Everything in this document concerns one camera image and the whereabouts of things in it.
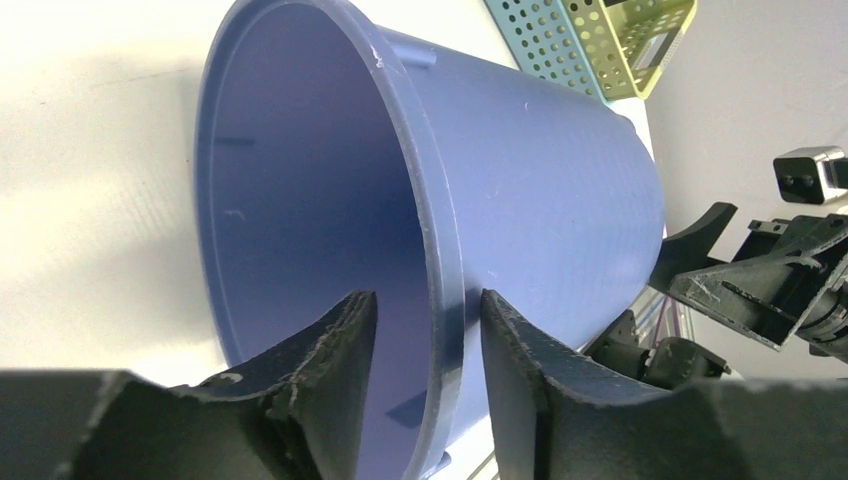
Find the yellow-green perforated basket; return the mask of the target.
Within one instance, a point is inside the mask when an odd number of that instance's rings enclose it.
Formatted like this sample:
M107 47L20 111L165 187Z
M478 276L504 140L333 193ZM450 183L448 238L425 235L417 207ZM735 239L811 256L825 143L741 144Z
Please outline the yellow-green perforated basket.
M646 99L697 12L696 0L564 1L600 92Z

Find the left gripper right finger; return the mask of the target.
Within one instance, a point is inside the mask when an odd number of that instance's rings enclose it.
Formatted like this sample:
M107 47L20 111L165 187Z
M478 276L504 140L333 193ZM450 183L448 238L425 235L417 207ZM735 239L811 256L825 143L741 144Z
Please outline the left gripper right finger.
M504 479L843 479L847 384L700 380L668 391L621 375L480 301Z

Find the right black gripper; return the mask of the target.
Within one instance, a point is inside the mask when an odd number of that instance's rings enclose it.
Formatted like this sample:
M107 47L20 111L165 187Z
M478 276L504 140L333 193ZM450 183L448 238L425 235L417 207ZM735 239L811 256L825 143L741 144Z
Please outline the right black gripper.
M738 208L714 203L662 241L648 285L774 350L792 336L847 360L847 218L753 221L730 262L710 256Z

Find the blue plastic bucket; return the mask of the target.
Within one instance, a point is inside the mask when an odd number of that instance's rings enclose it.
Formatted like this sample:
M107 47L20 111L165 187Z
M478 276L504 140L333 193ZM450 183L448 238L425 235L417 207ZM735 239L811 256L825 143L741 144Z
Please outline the blue plastic bucket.
M661 182L627 118L347 1L233 4L194 172L230 363L376 293L360 479L428 476L487 415L483 290L578 347L638 296L663 237Z

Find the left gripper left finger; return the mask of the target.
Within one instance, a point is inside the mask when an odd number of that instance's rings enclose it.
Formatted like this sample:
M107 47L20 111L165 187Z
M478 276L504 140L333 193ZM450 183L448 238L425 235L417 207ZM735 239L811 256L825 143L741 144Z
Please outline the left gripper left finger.
M5 479L351 479L378 303L320 319L195 386L127 370L5 370Z

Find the light blue perforated basket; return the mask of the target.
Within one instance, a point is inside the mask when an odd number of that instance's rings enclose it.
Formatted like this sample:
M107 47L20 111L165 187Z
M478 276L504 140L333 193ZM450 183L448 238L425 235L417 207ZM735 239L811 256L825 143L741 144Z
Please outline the light blue perforated basket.
M484 4L521 71L605 100L561 2L485 0Z

